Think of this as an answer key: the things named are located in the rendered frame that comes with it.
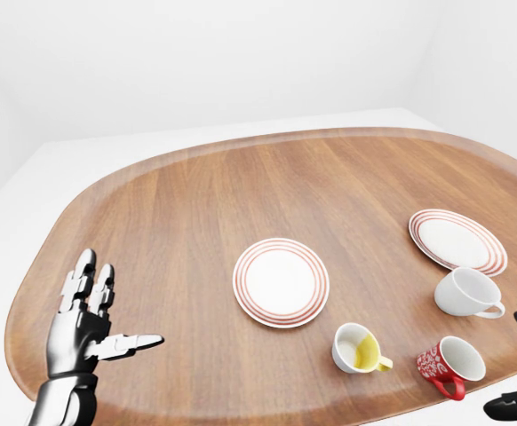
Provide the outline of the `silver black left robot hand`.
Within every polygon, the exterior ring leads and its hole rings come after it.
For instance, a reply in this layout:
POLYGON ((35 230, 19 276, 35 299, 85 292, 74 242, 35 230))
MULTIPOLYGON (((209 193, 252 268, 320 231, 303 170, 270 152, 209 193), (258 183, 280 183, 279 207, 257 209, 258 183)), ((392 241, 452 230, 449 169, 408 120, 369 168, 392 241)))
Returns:
POLYGON ((85 249, 65 278, 50 327, 46 344, 49 378, 91 373, 101 360, 128 358, 164 342, 158 334, 109 334, 114 285, 114 266, 104 264, 97 272, 94 250, 85 249))

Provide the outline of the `red patterned mug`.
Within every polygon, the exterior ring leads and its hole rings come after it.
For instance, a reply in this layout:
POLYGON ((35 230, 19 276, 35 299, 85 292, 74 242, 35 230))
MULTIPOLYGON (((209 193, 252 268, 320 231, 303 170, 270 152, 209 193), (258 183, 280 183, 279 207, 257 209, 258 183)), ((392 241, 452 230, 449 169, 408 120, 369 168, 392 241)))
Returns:
POLYGON ((479 382, 486 375, 481 354, 462 338, 448 335, 418 355, 418 372, 446 398, 465 397, 465 382, 479 382))

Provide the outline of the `white mug with yellow inside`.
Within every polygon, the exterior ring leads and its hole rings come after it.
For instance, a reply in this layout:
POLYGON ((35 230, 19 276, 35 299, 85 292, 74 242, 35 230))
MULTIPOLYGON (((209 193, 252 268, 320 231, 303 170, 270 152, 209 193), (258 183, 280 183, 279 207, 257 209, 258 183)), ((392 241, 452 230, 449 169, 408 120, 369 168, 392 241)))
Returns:
POLYGON ((382 354, 377 338, 358 323, 346 323, 338 328, 331 355, 336 366, 348 374, 385 372, 394 365, 382 354))

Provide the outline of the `white plate with red rings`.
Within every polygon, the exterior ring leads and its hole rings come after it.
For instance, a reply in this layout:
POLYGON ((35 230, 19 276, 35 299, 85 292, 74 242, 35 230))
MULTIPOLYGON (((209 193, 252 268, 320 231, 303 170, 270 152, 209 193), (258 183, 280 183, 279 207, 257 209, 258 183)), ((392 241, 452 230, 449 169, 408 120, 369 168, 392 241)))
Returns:
POLYGON ((422 209, 408 223, 411 239, 437 264, 450 270, 469 267, 488 276, 508 266, 503 244, 486 227, 446 209, 422 209))
POLYGON ((241 308, 257 322, 275 328, 300 327, 321 313, 330 278, 318 255, 286 238, 258 241, 239 256, 233 291, 241 308))

